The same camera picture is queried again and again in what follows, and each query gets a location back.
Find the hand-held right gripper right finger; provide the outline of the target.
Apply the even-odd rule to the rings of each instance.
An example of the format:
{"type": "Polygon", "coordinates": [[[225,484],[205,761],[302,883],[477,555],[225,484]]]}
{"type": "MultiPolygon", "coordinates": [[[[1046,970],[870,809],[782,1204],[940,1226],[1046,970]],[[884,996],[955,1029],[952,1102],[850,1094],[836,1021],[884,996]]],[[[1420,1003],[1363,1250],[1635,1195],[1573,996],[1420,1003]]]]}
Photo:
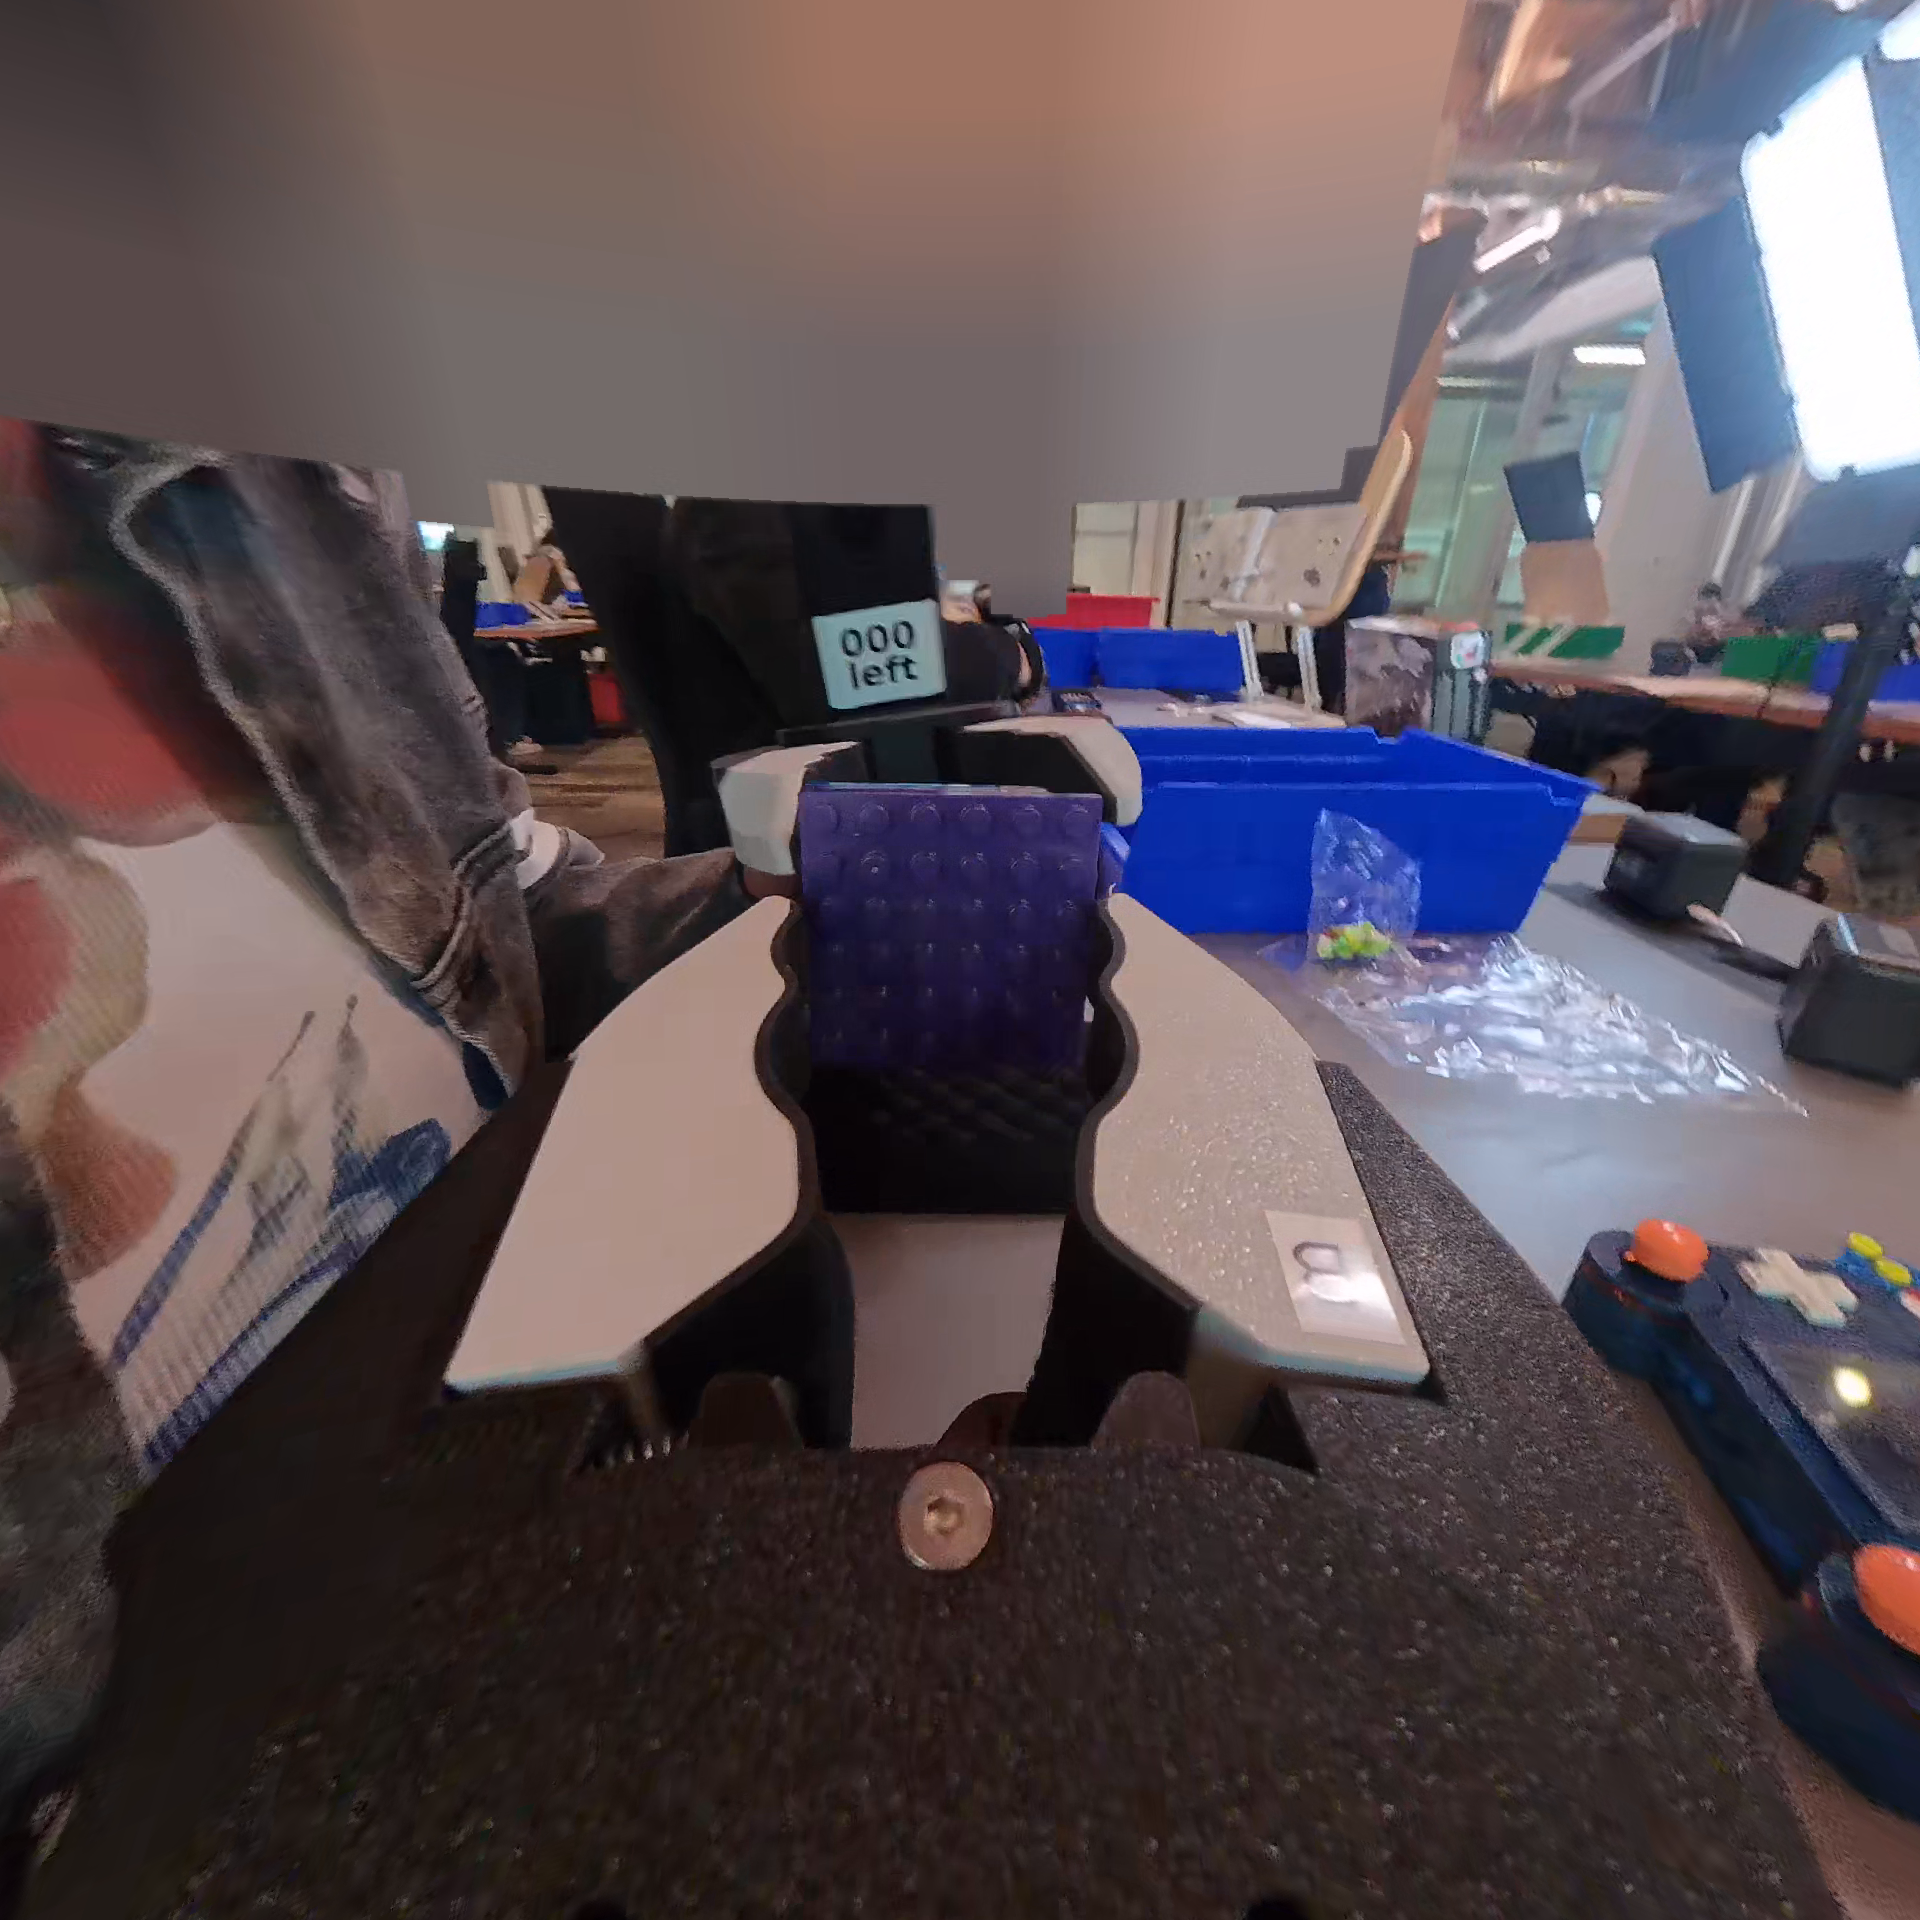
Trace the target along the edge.
{"type": "Polygon", "coordinates": [[[1094,1105],[1084,1220],[1272,1373],[1418,1389],[1434,1365],[1312,1045],[1141,900],[1105,902],[1094,1009],[1121,1065],[1094,1105]]]}

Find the small black panel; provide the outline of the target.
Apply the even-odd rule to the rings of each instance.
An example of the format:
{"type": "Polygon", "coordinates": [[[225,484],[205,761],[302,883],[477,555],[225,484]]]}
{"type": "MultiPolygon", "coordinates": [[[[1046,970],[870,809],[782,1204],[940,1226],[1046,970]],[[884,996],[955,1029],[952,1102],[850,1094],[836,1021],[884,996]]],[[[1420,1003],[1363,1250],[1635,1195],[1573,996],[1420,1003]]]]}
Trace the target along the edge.
{"type": "Polygon", "coordinates": [[[1594,499],[1577,449],[1512,461],[1505,484],[1524,543],[1594,540],[1594,499]]]}

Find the purple studded brick plate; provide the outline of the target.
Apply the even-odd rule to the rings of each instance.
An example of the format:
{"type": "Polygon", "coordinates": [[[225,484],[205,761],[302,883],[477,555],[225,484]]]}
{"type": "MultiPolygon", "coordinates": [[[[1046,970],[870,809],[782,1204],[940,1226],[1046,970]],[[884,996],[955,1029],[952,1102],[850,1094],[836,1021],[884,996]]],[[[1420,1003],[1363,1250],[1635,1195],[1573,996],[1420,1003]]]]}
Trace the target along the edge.
{"type": "Polygon", "coordinates": [[[811,1061],[854,1071],[1076,1070],[1112,850],[1094,795],[804,785],[811,1061]]]}

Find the dark blue brick assembly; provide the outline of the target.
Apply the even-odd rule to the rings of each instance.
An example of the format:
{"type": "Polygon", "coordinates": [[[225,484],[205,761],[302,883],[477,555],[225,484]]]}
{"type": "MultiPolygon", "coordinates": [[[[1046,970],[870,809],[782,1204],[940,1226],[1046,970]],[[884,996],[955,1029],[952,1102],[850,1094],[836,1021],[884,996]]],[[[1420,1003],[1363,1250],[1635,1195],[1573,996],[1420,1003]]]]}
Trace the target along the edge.
{"type": "Polygon", "coordinates": [[[1081,1071],[813,1068],[803,1102],[830,1213],[1060,1217],[1081,1071]]]}

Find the bright light panel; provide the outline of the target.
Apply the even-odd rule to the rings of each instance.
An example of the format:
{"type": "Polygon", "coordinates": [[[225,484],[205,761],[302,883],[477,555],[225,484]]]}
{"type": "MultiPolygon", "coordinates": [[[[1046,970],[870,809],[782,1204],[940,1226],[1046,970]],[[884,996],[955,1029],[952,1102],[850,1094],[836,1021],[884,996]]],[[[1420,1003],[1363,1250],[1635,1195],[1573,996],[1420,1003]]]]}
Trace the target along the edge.
{"type": "Polygon", "coordinates": [[[1808,474],[1916,466],[1916,11],[1758,132],[1739,178],[1808,474]]]}

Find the toy set box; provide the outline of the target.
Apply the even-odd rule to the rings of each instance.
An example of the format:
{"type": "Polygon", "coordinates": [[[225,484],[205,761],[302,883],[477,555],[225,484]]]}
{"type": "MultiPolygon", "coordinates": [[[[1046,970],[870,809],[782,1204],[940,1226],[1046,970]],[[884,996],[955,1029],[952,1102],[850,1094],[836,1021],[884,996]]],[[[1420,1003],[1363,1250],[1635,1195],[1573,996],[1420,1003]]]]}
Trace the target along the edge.
{"type": "Polygon", "coordinates": [[[1482,742],[1492,711],[1490,643],[1469,622],[1366,614],[1346,622],[1341,714],[1379,735],[1482,742]]]}

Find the black box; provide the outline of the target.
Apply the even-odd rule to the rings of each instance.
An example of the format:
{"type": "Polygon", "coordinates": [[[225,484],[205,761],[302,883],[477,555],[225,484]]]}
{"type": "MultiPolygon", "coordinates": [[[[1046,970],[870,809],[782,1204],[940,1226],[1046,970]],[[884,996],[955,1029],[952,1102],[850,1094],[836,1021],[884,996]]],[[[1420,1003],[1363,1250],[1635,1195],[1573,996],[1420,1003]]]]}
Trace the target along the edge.
{"type": "Polygon", "coordinates": [[[1716,917],[1744,876],[1739,833],[1693,814],[1638,811],[1616,837],[1600,891],[1649,922],[1716,917]]]}
{"type": "Polygon", "coordinates": [[[1782,988],[1788,1061],[1884,1087],[1918,1078],[1916,933],[1861,915],[1821,922],[1782,988]]]}

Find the black light stand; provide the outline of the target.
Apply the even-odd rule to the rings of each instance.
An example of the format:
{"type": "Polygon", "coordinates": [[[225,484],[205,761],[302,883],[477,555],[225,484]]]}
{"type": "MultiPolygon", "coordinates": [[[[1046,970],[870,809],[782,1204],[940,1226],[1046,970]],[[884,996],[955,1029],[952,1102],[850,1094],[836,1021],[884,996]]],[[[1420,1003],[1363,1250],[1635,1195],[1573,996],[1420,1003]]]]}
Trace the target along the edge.
{"type": "Polygon", "coordinates": [[[1816,586],[1848,586],[1852,590],[1848,609],[1861,614],[1850,659],[1808,754],[1790,774],[1782,799],[1748,862],[1754,879],[1792,889],[1818,828],[1834,809],[1848,769],[1859,758],[1865,717],[1881,682],[1916,635],[1916,543],[1908,543],[1898,561],[1818,563],[1790,566],[1785,578],[1800,590],[1802,604],[1816,586]]]}

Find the person's left forearm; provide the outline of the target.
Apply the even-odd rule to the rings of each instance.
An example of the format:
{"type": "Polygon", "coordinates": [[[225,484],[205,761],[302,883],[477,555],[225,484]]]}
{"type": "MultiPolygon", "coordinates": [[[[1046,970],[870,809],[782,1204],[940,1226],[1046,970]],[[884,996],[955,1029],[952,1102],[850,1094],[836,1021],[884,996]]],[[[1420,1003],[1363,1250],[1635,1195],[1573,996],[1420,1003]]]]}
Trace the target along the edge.
{"type": "Polygon", "coordinates": [[[512,1093],[753,907],[731,853],[523,887],[493,757],[395,471],[98,436],[91,492],[308,865],[408,998],[512,1093]]]}

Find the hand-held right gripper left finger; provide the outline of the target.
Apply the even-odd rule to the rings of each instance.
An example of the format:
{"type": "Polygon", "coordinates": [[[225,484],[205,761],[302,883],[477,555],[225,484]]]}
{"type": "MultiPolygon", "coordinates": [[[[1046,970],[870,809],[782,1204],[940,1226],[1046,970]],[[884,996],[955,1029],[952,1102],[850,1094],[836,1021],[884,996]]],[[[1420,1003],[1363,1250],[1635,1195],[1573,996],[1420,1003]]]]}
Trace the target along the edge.
{"type": "Polygon", "coordinates": [[[571,1054],[560,1098],[445,1361],[445,1393],[610,1386],[649,1442],[702,1388],[670,1346],[818,1213],[777,1081],[800,1009],[795,898],[764,898],[648,979],[571,1054]]]}

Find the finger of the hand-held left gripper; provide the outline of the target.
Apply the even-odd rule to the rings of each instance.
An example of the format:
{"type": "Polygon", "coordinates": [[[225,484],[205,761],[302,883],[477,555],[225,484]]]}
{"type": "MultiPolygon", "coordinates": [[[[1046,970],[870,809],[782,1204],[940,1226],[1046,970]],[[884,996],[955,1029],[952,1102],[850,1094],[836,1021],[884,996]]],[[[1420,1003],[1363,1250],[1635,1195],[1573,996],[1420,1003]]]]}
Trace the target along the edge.
{"type": "Polygon", "coordinates": [[[1105,715],[1018,715],[960,730],[960,785],[1093,797],[1107,826],[1136,826],[1142,772],[1105,715]]]}
{"type": "Polygon", "coordinates": [[[810,740],[723,757],[713,764],[736,865],[747,873],[798,868],[800,790],[813,781],[869,781],[869,753],[854,740],[810,740]]]}

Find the clear plastic wrap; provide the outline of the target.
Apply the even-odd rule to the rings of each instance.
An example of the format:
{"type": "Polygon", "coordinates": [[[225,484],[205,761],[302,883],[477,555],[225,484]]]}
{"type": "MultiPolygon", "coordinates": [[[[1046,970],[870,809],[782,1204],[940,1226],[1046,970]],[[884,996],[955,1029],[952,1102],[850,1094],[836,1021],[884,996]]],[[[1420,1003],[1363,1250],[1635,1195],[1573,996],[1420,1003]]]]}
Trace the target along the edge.
{"type": "Polygon", "coordinates": [[[1513,934],[1363,954],[1288,934],[1258,956],[1379,1061],[1438,1081],[1618,1109],[1808,1116],[1723,1046],[1513,934]]]}

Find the wooden chair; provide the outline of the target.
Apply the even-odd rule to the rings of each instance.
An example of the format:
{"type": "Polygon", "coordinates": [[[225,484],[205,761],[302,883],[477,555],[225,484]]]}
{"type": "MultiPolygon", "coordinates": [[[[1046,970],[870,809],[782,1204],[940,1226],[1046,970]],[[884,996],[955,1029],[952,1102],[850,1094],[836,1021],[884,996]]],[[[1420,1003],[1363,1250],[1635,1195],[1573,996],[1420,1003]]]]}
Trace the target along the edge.
{"type": "Polygon", "coordinates": [[[1285,631],[1310,711],[1328,706],[1314,638],[1348,611],[1409,487],[1413,427],[1432,418],[1449,314],[1445,303],[1377,450],[1363,458],[1356,501],[1233,508],[1211,522],[1203,566],[1206,611],[1246,628],[1285,631]]]}

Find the dark blue brick game console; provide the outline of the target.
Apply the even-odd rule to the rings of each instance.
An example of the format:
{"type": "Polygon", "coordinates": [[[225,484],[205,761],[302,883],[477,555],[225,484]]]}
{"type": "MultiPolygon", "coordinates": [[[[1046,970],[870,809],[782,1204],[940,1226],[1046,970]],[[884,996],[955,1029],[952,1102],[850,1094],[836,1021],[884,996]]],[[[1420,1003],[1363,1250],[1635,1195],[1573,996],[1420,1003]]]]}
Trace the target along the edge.
{"type": "Polygon", "coordinates": [[[1781,1724],[1918,1820],[1916,1266],[1859,1233],[1808,1261],[1649,1219],[1588,1242],[1566,1309],[1790,1599],[1758,1653],[1781,1724]]]}

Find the background table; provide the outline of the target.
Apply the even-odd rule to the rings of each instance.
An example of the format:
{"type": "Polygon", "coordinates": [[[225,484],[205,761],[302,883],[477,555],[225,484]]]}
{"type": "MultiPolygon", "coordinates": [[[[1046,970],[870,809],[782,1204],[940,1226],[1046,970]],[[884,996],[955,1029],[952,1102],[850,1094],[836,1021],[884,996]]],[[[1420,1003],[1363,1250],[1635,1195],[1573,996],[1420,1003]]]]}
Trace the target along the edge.
{"type": "Polygon", "coordinates": [[[1667,714],[1811,735],[1826,724],[1834,703],[1795,684],[1627,674],[1582,659],[1501,657],[1486,674],[1501,687],[1496,706],[1532,722],[1534,757],[1571,769],[1646,739],[1667,714]]]}
{"type": "Polygon", "coordinates": [[[470,635],[470,667],[504,746],[582,747],[594,739],[593,669],[601,666],[590,622],[505,618],[483,604],[470,635]]]}

